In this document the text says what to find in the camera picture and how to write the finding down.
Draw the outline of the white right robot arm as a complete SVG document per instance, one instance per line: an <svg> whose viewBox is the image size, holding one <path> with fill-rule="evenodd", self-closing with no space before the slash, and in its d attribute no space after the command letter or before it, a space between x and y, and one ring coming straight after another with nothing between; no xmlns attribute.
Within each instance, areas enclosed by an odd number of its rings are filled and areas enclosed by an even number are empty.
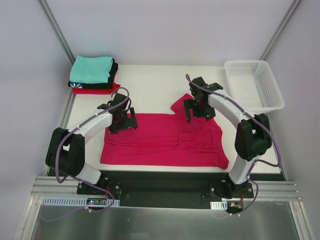
<svg viewBox="0 0 320 240"><path fill-rule="evenodd" d="M249 187L255 161L272 146L269 119L264 113L245 111L218 83L207 84L202 77L190 79L188 75L186 79L192 95L191 99L183 102L187 122L192 117L208 121L219 111L236 129L235 162L225 181L215 187L214 193L226 199L237 197Z"/></svg>

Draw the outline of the pink t shirt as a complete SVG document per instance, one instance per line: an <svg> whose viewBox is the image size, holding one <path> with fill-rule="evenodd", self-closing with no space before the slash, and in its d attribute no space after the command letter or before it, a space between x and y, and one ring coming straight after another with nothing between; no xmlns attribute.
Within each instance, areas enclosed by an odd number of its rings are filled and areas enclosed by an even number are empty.
<svg viewBox="0 0 320 240"><path fill-rule="evenodd" d="M172 114L137 113L137 129L104 134L100 163L170 167L217 167L227 169L223 131L214 119L194 117L187 122L186 93L173 103Z"/></svg>

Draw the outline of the white plastic laundry basket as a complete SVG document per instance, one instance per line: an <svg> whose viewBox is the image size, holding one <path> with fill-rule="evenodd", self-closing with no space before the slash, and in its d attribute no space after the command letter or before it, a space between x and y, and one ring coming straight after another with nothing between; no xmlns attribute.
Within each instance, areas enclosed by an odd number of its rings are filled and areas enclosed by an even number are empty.
<svg viewBox="0 0 320 240"><path fill-rule="evenodd" d="M270 65L264 60L229 60L224 63L229 95L254 114L281 110L285 102Z"/></svg>

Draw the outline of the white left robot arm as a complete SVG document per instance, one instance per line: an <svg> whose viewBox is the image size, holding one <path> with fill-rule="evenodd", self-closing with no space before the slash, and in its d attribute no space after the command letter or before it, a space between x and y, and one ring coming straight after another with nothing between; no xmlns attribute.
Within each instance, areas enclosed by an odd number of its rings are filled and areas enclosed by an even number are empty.
<svg viewBox="0 0 320 240"><path fill-rule="evenodd" d="M99 105L88 119L72 129L56 128L51 136L45 164L60 173L88 183L88 188L99 195L105 191L106 183L100 170L85 160L85 146L103 130L110 134L136 129L138 122L131 99L121 93L113 93L112 100Z"/></svg>

